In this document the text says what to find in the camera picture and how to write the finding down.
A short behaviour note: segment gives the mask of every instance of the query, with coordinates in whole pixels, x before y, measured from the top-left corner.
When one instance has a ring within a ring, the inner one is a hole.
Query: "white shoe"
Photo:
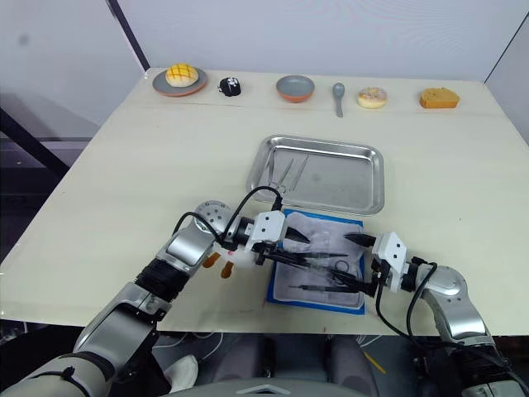
[[[171,384],[170,393],[186,390],[194,386],[198,376],[198,362],[194,355],[184,356],[164,371]]]

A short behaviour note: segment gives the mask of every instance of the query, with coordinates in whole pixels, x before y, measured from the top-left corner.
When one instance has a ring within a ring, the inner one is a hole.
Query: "gray bowl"
[[[290,102],[303,102],[314,92],[314,82],[308,77],[299,75],[284,76],[278,80],[275,87],[279,95]]]

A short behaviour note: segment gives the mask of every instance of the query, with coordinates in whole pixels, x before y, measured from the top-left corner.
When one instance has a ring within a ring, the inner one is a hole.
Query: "stainless steel tray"
[[[283,203],[372,215],[384,206],[384,161],[373,147],[298,136],[270,136],[260,145],[246,188],[270,185]],[[273,201],[261,190],[254,197]]]

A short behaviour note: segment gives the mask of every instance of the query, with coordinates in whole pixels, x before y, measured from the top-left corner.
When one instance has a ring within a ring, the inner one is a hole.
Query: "floor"
[[[0,259],[3,260],[59,180],[43,168],[4,168],[0,170],[0,176],[2,177]],[[0,345],[17,335],[41,328],[46,328],[46,325],[2,321]],[[326,380],[323,354],[328,336],[305,334],[265,336],[275,345],[275,376]],[[182,337],[183,334],[162,336],[158,341],[159,346],[180,342],[178,346],[156,348],[154,355],[160,366],[165,368],[187,354],[194,354],[198,359],[205,357],[218,345],[218,349],[207,360],[200,363],[198,384],[204,384],[211,380],[218,362],[241,335],[215,333],[208,336],[194,335],[190,332],[184,339]],[[373,338],[366,337],[364,343]],[[518,372],[529,380],[529,361],[527,360],[529,342],[524,339],[517,347],[510,343],[510,338],[502,339],[507,343],[507,350],[509,346],[512,347],[509,351],[510,357]],[[365,351],[385,370],[383,374],[373,366],[381,396],[416,395],[417,375],[412,352],[406,341],[400,337],[381,337],[366,346]]]

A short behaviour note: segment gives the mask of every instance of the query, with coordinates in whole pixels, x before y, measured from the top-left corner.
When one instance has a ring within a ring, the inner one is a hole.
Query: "black pole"
[[[38,142],[35,137],[0,108],[0,131],[9,136],[17,145],[35,157],[43,166],[62,178],[69,167],[62,160]]]
[[[134,33],[132,33],[131,26],[126,20],[125,14],[123,13],[122,8],[119,6],[119,2],[117,2],[117,0],[107,0],[107,5],[108,8],[110,8],[112,15],[117,19],[120,26],[122,27],[123,33],[125,33],[126,39],[129,41],[132,50],[136,54],[136,58],[140,62],[141,67],[143,70],[147,71],[150,68],[149,61],[141,50],[140,44],[138,44],[138,40],[136,40],[136,36],[134,36]]]

